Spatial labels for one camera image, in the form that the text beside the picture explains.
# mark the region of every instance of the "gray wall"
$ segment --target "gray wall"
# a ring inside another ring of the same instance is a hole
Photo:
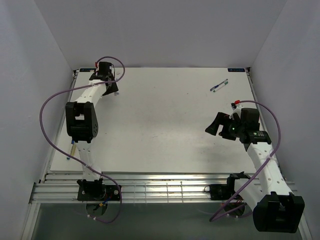
[[[33,0],[0,1],[0,55],[0,239],[15,240],[49,151],[40,131],[40,107],[70,86],[72,71]],[[51,137],[63,100],[45,112]]]
[[[73,69],[248,67],[286,0],[35,0]]]
[[[252,66],[258,100],[279,118],[277,157],[305,200],[313,239],[319,230],[320,2],[288,0]],[[274,120],[265,115],[273,139]]]

